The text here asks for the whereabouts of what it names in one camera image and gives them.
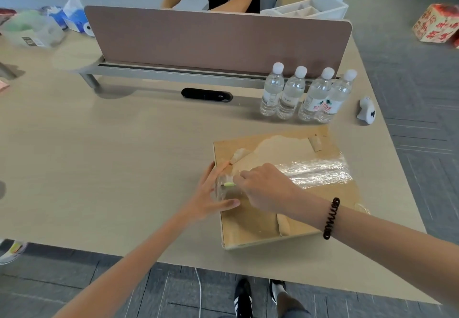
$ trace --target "white tape roll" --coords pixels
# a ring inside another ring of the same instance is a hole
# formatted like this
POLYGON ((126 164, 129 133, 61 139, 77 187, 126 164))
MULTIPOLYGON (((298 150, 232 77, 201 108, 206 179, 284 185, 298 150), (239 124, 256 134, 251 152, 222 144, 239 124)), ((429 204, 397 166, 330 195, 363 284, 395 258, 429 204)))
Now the white tape roll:
POLYGON ((86 34, 88 34, 90 37, 94 37, 94 31, 92 31, 91 26, 89 25, 89 22, 86 22, 83 25, 83 30, 86 34))
MULTIPOLYGON (((0 245, 4 242, 5 240, 0 239, 0 245)), ((7 263, 12 262, 14 259, 16 259, 20 254, 22 254, 27 247, 27 242, 19 242, 19 241, 13 241, 13 244, 11 247, 0 257, 0 265, 6 265, 7 263)))

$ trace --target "brown partition panel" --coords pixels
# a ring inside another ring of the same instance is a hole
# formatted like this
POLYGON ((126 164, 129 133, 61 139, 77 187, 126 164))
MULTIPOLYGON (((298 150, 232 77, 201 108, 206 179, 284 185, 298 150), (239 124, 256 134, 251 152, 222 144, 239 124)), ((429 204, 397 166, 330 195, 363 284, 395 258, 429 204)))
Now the brown partition panel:
POLYGON ((345 20, 258 14, 87 6, 100 49, 112 63, 267 74, 275 62, 290 76, 338 70, 352 25, 345 20))

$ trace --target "white bottle cap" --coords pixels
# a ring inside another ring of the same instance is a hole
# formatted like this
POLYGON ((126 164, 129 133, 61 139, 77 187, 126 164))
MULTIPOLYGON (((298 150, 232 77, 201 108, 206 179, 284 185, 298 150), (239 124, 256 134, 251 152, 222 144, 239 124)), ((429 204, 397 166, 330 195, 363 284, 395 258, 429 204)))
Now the white bottle cap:
POLYGON ((303 66, 299 66, 296 70, 295 70, 295 76, 299 79, 304 79, 304 77, 306 76, 307 74, 307 68, 306 67, 303 67, 303 66))
POLYGON ((325 68, 322 72, 322 78, 325 80, 330 80, 334 74, 335 70, 333 68, 325 68))
POLYGON ((281 62, 274 63, 273 73, 282 74, 283 71, 284 71, 284 65, 281 62))
POLYGON ((346 81, 352 81, 357 76, 357 72, 354 69, 349 69, 343 76, 346 81))

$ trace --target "white sock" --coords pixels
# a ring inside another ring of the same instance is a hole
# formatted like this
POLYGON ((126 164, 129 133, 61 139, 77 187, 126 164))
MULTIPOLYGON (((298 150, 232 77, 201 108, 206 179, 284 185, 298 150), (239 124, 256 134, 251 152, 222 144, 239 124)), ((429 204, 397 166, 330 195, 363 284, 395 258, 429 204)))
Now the white sock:
POLYGON ((277 296, 284 292, 286 293, 284 287, 281 285, 281 284, 272 284, 272 287, 273 287, 273 295, 274 295, 274 298, 276 299, 276 302, 277 302, 277 296))

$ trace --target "person's left hand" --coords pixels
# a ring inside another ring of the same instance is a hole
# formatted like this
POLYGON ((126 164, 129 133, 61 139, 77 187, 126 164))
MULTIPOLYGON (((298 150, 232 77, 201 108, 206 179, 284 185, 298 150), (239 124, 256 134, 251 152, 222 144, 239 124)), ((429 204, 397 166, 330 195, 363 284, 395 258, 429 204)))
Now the person's left hand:
POLYGON ((212 162, 202 174, 195 194, 182 208, 182 211, 187 217, 191 218, 191 221, 202 220, 210 214, 218 211, 227 211, 240 205, 238 199, 226 199, 221 202, 215 202, 210 196, 214 191, 215 180, 229 163, 228 161, 214 169, 215 162, 212 162))

